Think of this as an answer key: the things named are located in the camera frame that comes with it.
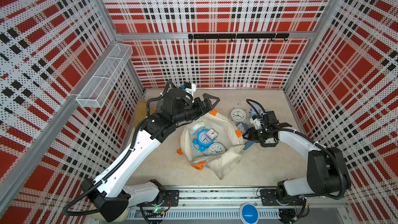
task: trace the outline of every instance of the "floor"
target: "floor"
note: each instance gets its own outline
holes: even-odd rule
[[[162,90],[148,90],[145,98],[150,99],[160,95]],[[245,89],[198,89],[194,97],[208,93],[220,97],[215,107],[218,113],[229,116],[232,109],[242,108],[247,116],[250,106],[246,99],[253,99],[273,110],[279,122],[288,122],[297,128],[283,91],[279,90],[245,90]],[[198,171],[191,167],[184,155],[177,154],[180,148],[178,142],[183,127],[174,133],[154,150],[130,177],[127,185],[146,183],[157,179],[163,185],[210,185],[210,186],[276,186],[277,182],[305,176],[307,164],[295,150],[280,142],[276,147],[263,148],[255,143],[222,180],[213,171],[204,168]]]

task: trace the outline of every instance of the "wire mesh basket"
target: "wire mesh basket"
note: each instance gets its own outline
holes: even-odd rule
[[[77,97],[82,107],[101,108],[132,55],[131,45],[116,44]]]

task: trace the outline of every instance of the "red plaid pattern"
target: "red plaid pattern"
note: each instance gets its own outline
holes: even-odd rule
[[[125,68],[104,107],[78,107],[0,223],[84,223],[85,217],[62,215],[62,208],[82,193],[82,180],[96,177],[116,159],[139,96]],[[89,206],[86,200],[73,209]]]
[[[328,0],[103,0],[117,32],[313,30]]]
[[[288,90],[307,134],[339,147],[359,223],[398,216],[398,0],[342,0]]]
[[[306,39],[146,40],[132,45],[132,63],[145,88],[167,79],[197,87],[283,88]]]
[[[0,181],[110,43],[92,0],[0,0]],[[0,223],[83,223],[61,209],[117,157],[137,90],[127,71],[102,109],[78,108]],[[81,202],[75,210],[86,209]]]

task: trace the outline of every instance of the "black cable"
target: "black cable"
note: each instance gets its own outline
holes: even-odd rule
[[[149,224],[153,224],[152,221],[149,221],[147,216],[145,215],[144,209],[142,208],[141,204],[140,204],[140,210],[141,210],[141,214],[144,217],[144,220],[149,223]]]
[[[261,122],[261,127],[262,128],[264,128],[264,123],[262,122],[262,118],[261,118],[261,115],[260,115],[260,113],[257,111],[257,109],[251,104],[251,102],[253,102],[254,104],[257,104],[260,108],[261,108],[261,110],[263,110],[263,114],[265,114],[265,110],[264,110],[264,107],[259,103],[259,102],[256,102],[256,101],[254,101],[254,100],[252,100],[252,99],[246,99],[246,102],[251,106],[251,108],[253,108],[255,111],[256,111],[256,114],[257,114],[257,116],[258,116],[258,118],[259,118],[259,120],[260,120],[260,122]]]
[[[140,130],[140,127],[142,123],[144,123],[145,119],[143,119],[141,122],[138,123],[136,129],[134,130],[134,134],[131,139],[131,144],[130,144],[130,149],[134,148],[135,141],[137,139],[138,131]],[[123,156],[123,158],[117,163],[117,165],[111,169],[100,181],[98,181],[96,184],[94,184],[88,191],[85,193],[81,194],[79,197],[73,199],[71,202],[69,202],[63,209],[62,209],[62,214],[63,215],[68,215],[68,216],[82,216],[82,215],[89,215],[89,214],[95,214],[98,213],[99,210],[89,210],[89,211],[69,211],[69,208],[71,208],[73,205],[75,205],[78,201],[82,200],[84,197],[88,196],[91,192],[96,190],[103,181],[106,181],[108,178],[112,176],[112,174],[117,171],[120,166],[127,160],[129,155],[131,154],[131,150],[128,150],[126,154]]]
[[[192,123],[192,121],[191,121],[191,122],[186,122],[186,123],[184,123],[184,124],[179,124],[179,125],[176,126],[176,129],[177,129],[178,127],[182,127],[182,126],[185,126],[186,124],[190,124],[190,123]]]
[[[185,94],[191,99],[191,102],[193,101],[193,96],[189,93],[185,91]]]
[[[310,213],[310,206],[309,205],[307,205],[307,212],[305,213],[305,214],[303,214],[302,216],[301,216],[301,218],[304,218],[304,217],[306,217],[309,213]]]
[[[329,159],[331,160],[333,166],[336,169],[337,175],[339,177],[340,189],[339,189],[339,193],[337,195],[326,194],[326,195],[323,195],[323,196],[332,198],[334,200],[340,200],[341,198],[343,198],[344,194],[346,193],[346,179],[344,178],[343,173],[341,172],[341,169],[340,169],[340,167],[339,167],[339,165],[337,163],[336,158],[331,154],[331,152],[329,152],[325,147],[321,146],[320,144],[315,143],[307,135],[305,135],[305,134],[303,134],[301,132],[297,132],[297,131],[294,131],[292,129],[286,129],[286,128],[266,130],[266,132],[281,132],[281,131],[293,132],[293,133],[305,138],[306,140],[308,140],[312,144],[315,144],[315,146],[318,147],[322,152],[326,153],[326,155],[329,157]]]
[[[172,82],[172,80],[170,80],[170,85],[171,85],[173,88],[177,88],[176,85],[174,85],[174,83]]]
[[[256,190],[256,196],[258,196],[258,197],[261,197],[261,195],[258,195],[258,194],[257,194],[259,189],[266,189],[266,190],[269,190],[269,189],[267,189],[267,188],[265,188],[265,187],[259,187],[259,188]]]
[[[166,86],[164,87],[164,90],[163,90],[163,93],[162,93],[161,96],[156,97],[156,98],[151,98],[151,99],[149,99],[149,100],[147,101],[147,117],[148,117],[149,114],[150,114],[150,113],[149,113],[149,104],[150,104],[152,101],[158,101],[158,100],[162,99],[162,98],[163,98],[163,95],[164,95],[164,94],[167,92],[167,90],[169,89],[171,83],[173,83],[172,80],[168,80],[168,81],[166,82]]]
[[[260,113],[258,113],[257,109],[250,103],[252,101],[251,99],[247,99],[246,102],[251,106],[256,111],[257,116],[260,118]]]
[[[301,211],[300,211],[299,215],[297,216],[297,219],[295,221],[292,221],[291,223],[295,223],[296,221],[298,221],[301,218],[301,216],[305,210],[305,205],[307,205],[307,198],[303,197]]]
[[[263,110],[263,113],[266,112],[265,109],[264,109],[264,107],[263,107],[259,102],[256,102],[256,101],[254,101],[254,100],[252,100],[252,99],[247,99],[246,102],[247,102],[249,105],[251,105],[252,107],[253,107],[253,105],[250,104],[249,101],[250,101],[250,102],[253,102],[254,104],[257,104],[257,105],[261,108],[261,110]]]

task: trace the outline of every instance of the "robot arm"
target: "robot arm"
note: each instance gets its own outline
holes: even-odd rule
[[[191,93],[196,89],[194,84],[185,82],[181,88],[174,87],[168,90],[169,84],[170,81],[167,82],[161,97],[148,100],[151,102],[163,98],[161,110],[149,115],[147,104],[148,116],[138,124],[131,145],[95,179],[85,179],[82,182],[80,187],[84,194],[64,207],[64,215],[79,216],[99,212],[106,221],[111,222],[127,207],[142,202],[160,204],[163,201],[165,188],[156,180],[134,187],[125,186],[127,180],[149,153],[179,127],[178,123],[198,119],[220,101],[218,97],[206,93],[203,94],[203,101],[199,97],[193,99]],[[211,99],[215,99],[216,102],[212,104]],[[292,129],[288,123],[279,123],[273,111],[265,111],[260,104],[258,105],[263,110],[261,115],[256,111],[259,118],[256,122],[260,124],[256,125],[256,128],[250,128],[243,137],[246,138],[247,134],[246,139],[259,142],[262,147],[276,146],[280,140],[299,152],[308,163],[306,177],[278,183],[277,200],[286,204],[293,201],[297,195],[343,197],[345,190],[350,188],[351,181],[341,151],[314,143],[306,135]],[[330,195],[336,191],[339,191],[337,196]],[[69,211],[70,207],[86,196],[97,210]]]
[[[85,179],[80,188],[84,194],[68,203],[62,213],[78,216],[101,213],[106,221],[111,222],[119,217],[127,207],[142,202],[161,202],[164,197],[164,187],[156,180],[134,187],[125,186],[127,180],[141,162],[156,149],[183,121],[196,120],[211,111],[220,101],[218,97],[203,94],[203,101],[192,97],[196,86],[185,82],[181,88],[169,90],[168,81],[161,97],[148,102],[163,99],[159,112],[149,115],[141,121],[134,131],[132,142],[118,158],[95,179]],[[88,197],[97,210],[72,212],[69,208],[84,197]]]
[[[333,199],[344,196],[345,191],[351,188],[351,180],[343,154],[338,148],[323,147],[297,132],[288,123],[279,123],[275,113],[264,110],[258,102],[249,99],[246,101],[257,113],[251,122],[260,124],[249,128],[243,135],[244,138],[261,143],[262,147],[275,147],[281,141],[297,151],[307,162],[305,177],[278,182],[277,200],[280,204],[292,202],[297,195],[323,195]],[[251,102],[259,105],[262,109],[261,114]]]

